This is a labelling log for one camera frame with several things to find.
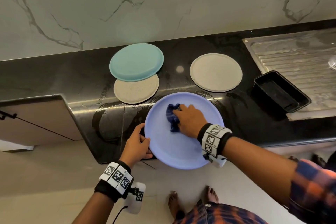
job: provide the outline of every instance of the cabinet door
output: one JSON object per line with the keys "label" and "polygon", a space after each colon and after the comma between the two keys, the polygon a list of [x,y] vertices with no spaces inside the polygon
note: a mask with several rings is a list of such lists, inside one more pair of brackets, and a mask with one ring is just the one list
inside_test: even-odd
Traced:
{"label": "cabinet door", "polygon": [[0,120],[0,137],[2,140],[26,146],[71,141],[24,120],[9,117]]}
{"label": "cabinet door", "polygon": [[72,140],[83,140],[79,129],[61,96],[11,101],[0,111],[14,114],[23,120],[51,130]]}

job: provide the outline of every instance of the hand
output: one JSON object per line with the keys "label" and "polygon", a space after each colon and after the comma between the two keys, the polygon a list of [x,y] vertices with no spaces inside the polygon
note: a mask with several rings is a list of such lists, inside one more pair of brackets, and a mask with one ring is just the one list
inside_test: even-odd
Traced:
{"label": "hand", "polygon": [[180,123],[178,127],[181,133],[188,137],[193,137],[197,139],[200,129],[207,124],[207,120],[204,118],[202,112],[196,109],[193,105],[186,107],[185,105],[180,105],[179,110],[174,110],[173,113],[178,117]]}
{"label": "hand", "polygon": [[149,150],[150,138],[145,138],[140,135],[140,130],[145,126],[145,123],[141,123],[135,127],[132,135],[127,140],[123,153],[119,160],[126,163],[131,169],[143,158],[153,158],[151,150]]}

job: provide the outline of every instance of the blue plate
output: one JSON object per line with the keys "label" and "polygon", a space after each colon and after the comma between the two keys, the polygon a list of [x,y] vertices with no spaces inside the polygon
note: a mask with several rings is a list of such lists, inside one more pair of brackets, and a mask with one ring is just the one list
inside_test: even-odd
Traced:
{"label": "blue plate", "polygon": [[125,82],[137,82],[154,75],[163,64],[162,51],[152,44],[131,44],[110,61],[111,74]]}
{"label": "blue plate", "polygon": [[160,161],[179,169],[195,169],[206,165],[209,161],[203,158],[201,145],[195,138],[170,132],[170,123],[166,117],[168,104],[192,104],[209,123],[224,126],[221,114],[209,100],[197,94],[179,92],[160,99],[146,117],[145,136],[150,138],[149,147]]}

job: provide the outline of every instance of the white marble backsplash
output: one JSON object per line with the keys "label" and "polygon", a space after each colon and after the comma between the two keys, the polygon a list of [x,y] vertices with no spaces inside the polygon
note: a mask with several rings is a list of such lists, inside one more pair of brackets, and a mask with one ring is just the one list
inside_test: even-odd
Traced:
{"label": "white marble backsplash", "polygon": [[336,18],[335,0],[0,0],[0,60]]}

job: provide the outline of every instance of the kitchen counter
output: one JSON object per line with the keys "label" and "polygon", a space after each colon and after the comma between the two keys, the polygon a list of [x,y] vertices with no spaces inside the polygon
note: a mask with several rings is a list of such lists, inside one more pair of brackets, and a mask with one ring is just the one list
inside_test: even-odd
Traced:
{"label": "kitchen counter", "polygon": [[[274,117],[251,95],[253,80],[261,73],[241,41],[244,38],[336,27],[336,20],[275,28],[158,41],[165,57],[157,75],[160,86],[148,101],[121,103],[113,93],[115,78],[109,72],[111,57],[121,48],[111,47],[0,62],[0,101],[61,94],[94,155],[103,164],[116,160],[136,125],[145,121],[150,107],[173,92],[193,92],[209,99],[224,124],[237,137],[262,147],[336,141],[336,117],[288,121]],[[197,87],[189,69],[205,53],[223,53],[243,71],[241,83],[224,93]],[[176,68],[182,66],[183,72]]]}

